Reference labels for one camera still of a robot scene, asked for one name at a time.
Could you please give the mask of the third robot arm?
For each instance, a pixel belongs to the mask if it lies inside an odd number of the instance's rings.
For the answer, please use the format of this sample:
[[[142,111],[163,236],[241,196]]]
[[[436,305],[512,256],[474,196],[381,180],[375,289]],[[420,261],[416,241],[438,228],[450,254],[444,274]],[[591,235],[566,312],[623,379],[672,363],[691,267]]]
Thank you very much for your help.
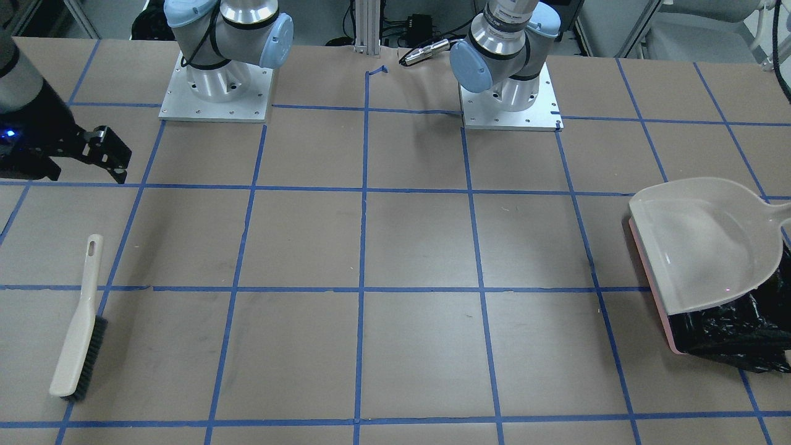
[[[166,1],[181,67],[214,70],[232,61],[277,69],[293,46],[293,18],[277,1]]]

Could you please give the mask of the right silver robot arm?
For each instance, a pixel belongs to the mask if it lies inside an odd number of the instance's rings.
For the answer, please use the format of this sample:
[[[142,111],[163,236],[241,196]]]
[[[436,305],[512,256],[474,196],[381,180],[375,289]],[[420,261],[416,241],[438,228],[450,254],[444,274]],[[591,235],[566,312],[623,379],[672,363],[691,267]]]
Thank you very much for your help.
[[[1,177],[57,181],[54,157],[76,159],[127,179],[130,148],[110,127],[80,127],[70,109],[5,29],[1,39]]]

